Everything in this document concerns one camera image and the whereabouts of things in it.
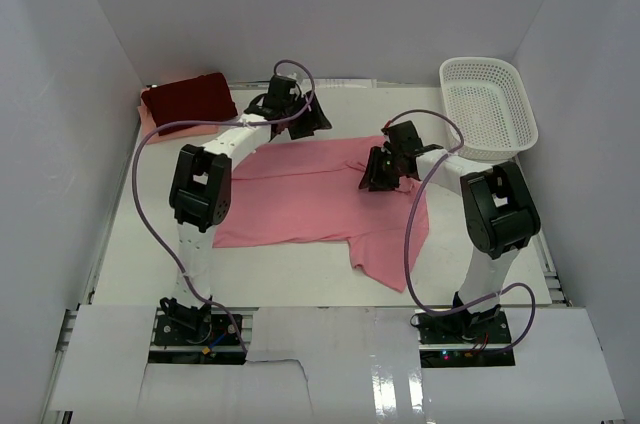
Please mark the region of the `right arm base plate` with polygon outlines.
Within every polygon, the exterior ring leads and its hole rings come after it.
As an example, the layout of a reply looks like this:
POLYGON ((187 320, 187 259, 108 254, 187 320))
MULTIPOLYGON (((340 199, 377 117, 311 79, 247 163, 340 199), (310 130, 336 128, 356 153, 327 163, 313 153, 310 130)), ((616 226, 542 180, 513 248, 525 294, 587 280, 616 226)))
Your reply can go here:
POLYGON ((458 316, 430 317, 416 313, 410 325, 418 332, 420 363, 423 369, 514 367, 512 350, 499 352, 511 344, 506 314, 464 329, 458 316))

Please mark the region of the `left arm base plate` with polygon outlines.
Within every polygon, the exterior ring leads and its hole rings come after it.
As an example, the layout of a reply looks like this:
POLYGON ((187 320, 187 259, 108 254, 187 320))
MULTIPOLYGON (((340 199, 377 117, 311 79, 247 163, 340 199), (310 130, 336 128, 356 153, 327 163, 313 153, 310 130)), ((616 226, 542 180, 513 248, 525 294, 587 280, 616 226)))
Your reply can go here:
POLYGON ((148 362, 175 365, 243 365, 245 352, 229 317, 206 316, 198 330, 172 321, 159 312, 154 322, 148 362))

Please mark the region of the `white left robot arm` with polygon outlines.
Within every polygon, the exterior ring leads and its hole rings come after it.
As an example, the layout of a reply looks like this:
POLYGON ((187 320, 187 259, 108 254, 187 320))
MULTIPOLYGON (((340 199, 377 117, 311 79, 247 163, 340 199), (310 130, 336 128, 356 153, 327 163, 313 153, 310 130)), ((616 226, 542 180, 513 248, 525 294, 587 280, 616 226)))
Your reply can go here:
POLYGON ((234 168, 284 131, 295 140, 331 128, 314 89, 304 93, 295 79, 275 74, 267 91, 220 135, 180 150, 169 194, 180 261, 170 307, 182 312, 176 328, 188 342, 202 342, 211 331, 211 318, 198 310, 212 299, 204 253, 230 210, 234 168))

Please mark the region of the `white perforated plastic basket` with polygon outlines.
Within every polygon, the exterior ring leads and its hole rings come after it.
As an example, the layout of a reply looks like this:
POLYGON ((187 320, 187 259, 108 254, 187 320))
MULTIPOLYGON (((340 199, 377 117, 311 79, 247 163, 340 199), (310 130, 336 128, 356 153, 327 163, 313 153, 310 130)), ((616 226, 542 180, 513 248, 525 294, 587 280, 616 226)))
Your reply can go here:
POLYGON ((439 68, 450 145, 470 160, 501 162, 531 149, 539 133, 517 69, 488 57, 456 57, 439 68))

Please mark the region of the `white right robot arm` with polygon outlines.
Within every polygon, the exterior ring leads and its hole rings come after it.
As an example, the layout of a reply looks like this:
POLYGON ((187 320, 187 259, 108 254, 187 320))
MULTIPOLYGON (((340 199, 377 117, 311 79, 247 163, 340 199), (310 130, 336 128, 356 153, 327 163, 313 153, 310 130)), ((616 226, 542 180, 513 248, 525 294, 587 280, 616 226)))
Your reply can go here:
POLYGON ((414 303, 432 318, 451 318, 453 334, 472 343, 488 329, 488 319, 497 315, 501 297, 515 288, 535 294, 524 283, 505 283, 520 252, 541 229, 541 220, 517 164, 504 161, 482 164, 438 145, 425 145, 411 121, 388 122, 382 128, 384 144, 369 153, 364 177, 359 184, 369 191, 391 191, 403 178, 420 187, 411 205, 405 230, 403 266, 407 289, 414 303), (462 199, 464 224, 473 245, 463 284, 454 293, 452 307, 437 311, 422 303, 413 287, 410 271, 411 234, 418 203, 429 183, 437 183, 462 199))

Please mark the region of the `pink t-shirt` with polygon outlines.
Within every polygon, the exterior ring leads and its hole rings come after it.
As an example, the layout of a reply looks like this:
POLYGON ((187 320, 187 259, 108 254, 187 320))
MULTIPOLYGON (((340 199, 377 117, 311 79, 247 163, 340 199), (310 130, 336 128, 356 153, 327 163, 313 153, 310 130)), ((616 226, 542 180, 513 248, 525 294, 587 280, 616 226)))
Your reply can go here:
POLYGON ((267 144, 232 172, 230 211, 213 244, 243 248, 344 241, 352 268, 402 292, 429 234, 418 182, 370 192, 359 183, 382 137, 267 144))

